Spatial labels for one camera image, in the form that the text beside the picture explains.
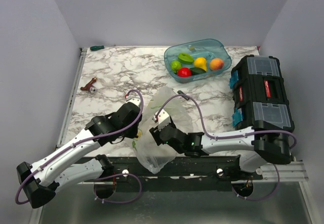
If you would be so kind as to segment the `clear plastic bag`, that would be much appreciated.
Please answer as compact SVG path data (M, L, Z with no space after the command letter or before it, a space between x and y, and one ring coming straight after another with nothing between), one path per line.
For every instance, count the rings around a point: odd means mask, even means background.
M156 126L153 121L154 114L161 106L176 93L169 87L160 88L144 107L142 120L138 127L138 138L133 139L131 146L140 164L153 174L157 174L168 162L178 155L174 149L167 144L158 146L149 130ZM171 100L164 110L171 116L176 127L188 133L193 131L192 117L182 105L184 99L175 98Z

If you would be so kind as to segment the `red fake fruit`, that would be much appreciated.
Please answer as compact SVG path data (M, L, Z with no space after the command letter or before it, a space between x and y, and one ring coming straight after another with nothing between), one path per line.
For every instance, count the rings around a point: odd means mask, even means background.
M177 76L186 78L192 76L192 73L188 67L183 67L177 71Z

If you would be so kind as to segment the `dark green fake avocado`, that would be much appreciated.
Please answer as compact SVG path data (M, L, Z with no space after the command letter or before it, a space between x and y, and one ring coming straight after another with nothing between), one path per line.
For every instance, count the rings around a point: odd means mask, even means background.
M202 73L206 73L206 71L204 69L199 68L199 67L192 67L189 70L190 70L192 76L202 74Z

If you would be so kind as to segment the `green fake fruit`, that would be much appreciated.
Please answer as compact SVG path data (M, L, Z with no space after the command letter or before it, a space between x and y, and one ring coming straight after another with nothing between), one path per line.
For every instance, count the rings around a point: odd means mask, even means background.
M174 60L171 62L170 68L173 71L173 73L177 73L182 68L182 64L180 61Z

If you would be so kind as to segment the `yellow fake fruit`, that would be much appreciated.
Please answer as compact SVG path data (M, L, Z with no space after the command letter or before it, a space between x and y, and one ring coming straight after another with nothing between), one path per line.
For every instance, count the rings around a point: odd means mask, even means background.
M194 61L194 67L199 67L207 72L207 60L204 57L198 57Z

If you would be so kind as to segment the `green fake starfruit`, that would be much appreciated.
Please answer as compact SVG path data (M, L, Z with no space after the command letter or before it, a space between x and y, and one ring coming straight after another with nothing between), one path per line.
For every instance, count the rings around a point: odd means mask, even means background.
M193 57L187 53L180 53L178 55L178 60L184 64L192 64L194 62Z

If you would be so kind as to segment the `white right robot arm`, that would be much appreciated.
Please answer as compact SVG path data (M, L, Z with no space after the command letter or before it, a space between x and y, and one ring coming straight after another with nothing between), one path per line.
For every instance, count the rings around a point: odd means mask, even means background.
M156 126L149 132L158 146L166 144L187 157L199 158L218 152L244 151L245 154L239 157L239 163L233 166L233 174L238 179L245 179L266 163L287 165L291 162L289 136L292 133L263 121L220 134L184 133L173 123L162 129Z

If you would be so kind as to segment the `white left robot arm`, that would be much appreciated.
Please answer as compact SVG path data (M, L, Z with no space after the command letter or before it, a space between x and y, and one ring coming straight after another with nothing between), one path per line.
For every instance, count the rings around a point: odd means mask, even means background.
M121 176L105 155L78 164L90 152L117 139L134 138L142 118L140 99L131 99L116 112L93 117L71 141L34 163L22 162L16 170L20 186L18 205L36 209L49 203L64 188L87 180L116 179Z

